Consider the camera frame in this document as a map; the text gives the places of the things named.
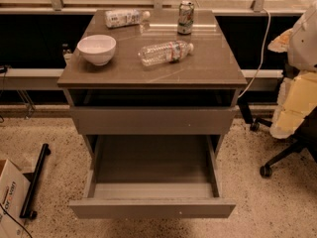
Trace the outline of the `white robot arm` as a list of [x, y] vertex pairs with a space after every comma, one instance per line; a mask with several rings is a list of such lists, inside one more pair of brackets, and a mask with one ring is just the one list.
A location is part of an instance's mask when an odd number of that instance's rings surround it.
[[317, 107], [317, 2], [314, 1], [293, 27], [268, 45], [270, 51], [287, 52], [288, 64], [299, 73], [280, 85], [270, 133], [288, 138]]

